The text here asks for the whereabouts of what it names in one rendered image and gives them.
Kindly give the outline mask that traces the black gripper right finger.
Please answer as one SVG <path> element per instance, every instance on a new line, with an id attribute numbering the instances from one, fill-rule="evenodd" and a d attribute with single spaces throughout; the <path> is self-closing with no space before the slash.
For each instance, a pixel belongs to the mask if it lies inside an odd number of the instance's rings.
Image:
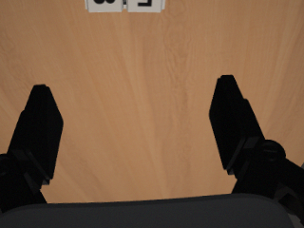
<path id="1" fill-rule="evenodd" d="M 265 140 L 233 75 L 217 79 L 209 119 L 222 167 L 237 179 L 231 194 L 274 199 L 304 226 L 304 169 L 286 159 L 278 142 Z"/>

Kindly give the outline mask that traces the white number cube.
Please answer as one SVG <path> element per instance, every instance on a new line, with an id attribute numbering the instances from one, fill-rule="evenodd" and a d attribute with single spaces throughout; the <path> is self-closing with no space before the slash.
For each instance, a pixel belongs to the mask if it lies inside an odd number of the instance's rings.
<path id="1" fill-rule="evenodd" d="M 162 0 L 126 0 L 128 12 L 161 12 Z"/>
<path id="2" fill-rule="evenodd" d="M 122 12 L 124 0 L 86 0 L 88 12 Z"/>

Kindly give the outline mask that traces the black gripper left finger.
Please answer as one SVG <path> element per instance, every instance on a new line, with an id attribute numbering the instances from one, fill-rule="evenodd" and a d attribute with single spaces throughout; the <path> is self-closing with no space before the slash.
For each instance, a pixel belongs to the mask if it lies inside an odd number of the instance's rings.
<path id="1" fill-rule="evenodd" d="M 54 176 L 64 121 L 49 86 L 34 85 L 23 111 L 0 154 L 0 215 L 47 203 L 40 189 Z"/>

